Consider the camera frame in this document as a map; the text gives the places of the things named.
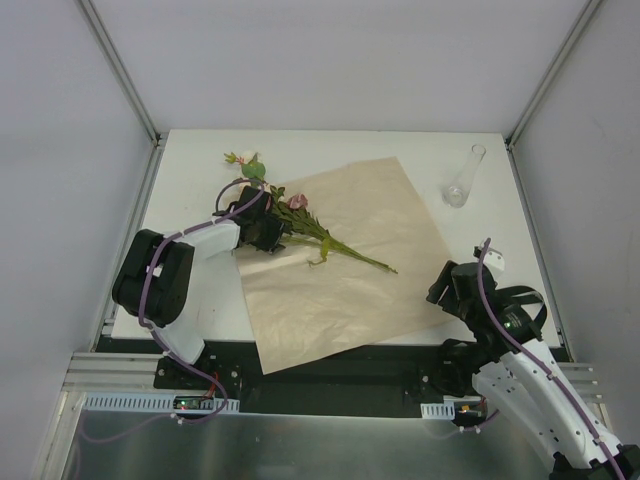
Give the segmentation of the pink flowers green leaves bunch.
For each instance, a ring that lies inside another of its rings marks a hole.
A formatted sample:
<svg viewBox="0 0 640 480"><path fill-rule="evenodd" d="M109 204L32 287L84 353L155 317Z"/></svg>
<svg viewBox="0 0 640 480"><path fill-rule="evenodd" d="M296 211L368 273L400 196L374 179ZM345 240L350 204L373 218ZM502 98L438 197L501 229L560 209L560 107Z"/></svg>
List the pink flowers green leaves bunch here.
<svg viewBox="0 0 640 480"><path fill-rule="evenodd" d="M297 193L286 197L285 187L269 184L266 181L266 166L260 160L258 153L249 152L238 155L230 152L224 155L224 161L239 167L242 189L239 197L230 202L226 209L221 209L219 202L215 203L216 216L231 214L233 221L239 225L241 215L258 216L267 213L275 215L290 227L290 232L283 235L284 246L296 244L319 250L319 258L308 262L311 267L326 262L329 254L337 253L386 272L397 272L390 265L365 256L334 238L309 211L308 200L304 194Z"/></svg>

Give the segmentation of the peach wrapping paper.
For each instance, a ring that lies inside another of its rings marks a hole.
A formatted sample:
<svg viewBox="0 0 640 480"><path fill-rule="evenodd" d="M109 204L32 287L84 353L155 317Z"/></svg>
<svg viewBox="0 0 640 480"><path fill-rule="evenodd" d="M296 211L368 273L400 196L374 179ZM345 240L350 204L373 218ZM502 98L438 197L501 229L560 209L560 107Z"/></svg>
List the peach wrapping paper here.
<svg viewBox="0 0 640 480"><path fill-rule="evenodd" d="M452 321L426 300L451 254L398 159L355 162L285 193L304 194L331 235L374 262L300 244L237 250L264 373Z"/></svg>

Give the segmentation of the black printed ribbon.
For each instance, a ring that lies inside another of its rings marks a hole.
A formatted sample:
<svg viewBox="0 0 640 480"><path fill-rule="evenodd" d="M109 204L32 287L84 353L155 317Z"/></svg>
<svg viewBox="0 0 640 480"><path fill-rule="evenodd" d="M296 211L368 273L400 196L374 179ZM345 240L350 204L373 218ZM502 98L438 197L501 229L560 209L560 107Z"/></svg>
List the black printed ribbon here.
<svg viewBox="0 0 640 480"><path fill-rule="evenodd" d="M531 337L542 338L548 309L540 292L529 286L516 285L498 289L495 294L502 308L498 319L514 339L522 341L526 337L525 331ZM534 317L524 309L525 306L532 305L540 306Z"/></svg>

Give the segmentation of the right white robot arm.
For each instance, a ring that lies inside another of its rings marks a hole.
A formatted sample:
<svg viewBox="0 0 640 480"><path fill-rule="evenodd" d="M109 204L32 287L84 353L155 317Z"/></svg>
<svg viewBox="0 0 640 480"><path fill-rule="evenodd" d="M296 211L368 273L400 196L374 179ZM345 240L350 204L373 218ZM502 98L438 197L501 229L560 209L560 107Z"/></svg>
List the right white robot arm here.
<svg viewBox="0 0 640 480"><path fill-rule="evenodd" d="M500 252L484 240L474 261L449 261L427 301L461 320L473 341L448 339L429 379L443 395L477 394L528 438L552 479L636 479L639 448L622 443L570 384L544 341L547 306L523 285L499 288Z"/></svg>

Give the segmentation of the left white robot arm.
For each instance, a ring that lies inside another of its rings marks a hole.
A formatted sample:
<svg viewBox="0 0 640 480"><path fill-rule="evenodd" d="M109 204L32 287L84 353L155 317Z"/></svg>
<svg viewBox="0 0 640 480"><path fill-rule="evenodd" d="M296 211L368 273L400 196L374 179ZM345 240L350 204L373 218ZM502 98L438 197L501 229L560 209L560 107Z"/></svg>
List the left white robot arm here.
<svg viewBox="0 0 640 480"><path fill-rule="evenodd" d="M212 369L201 358L205 341L196 327L206 264L231 258L244 245L267 253L283 248L276 197L257 180L243 183L239 199L203 223L168 235L138 231L111 290L112 300L179 362L176 375L191 389L204 387Z"/></svg>

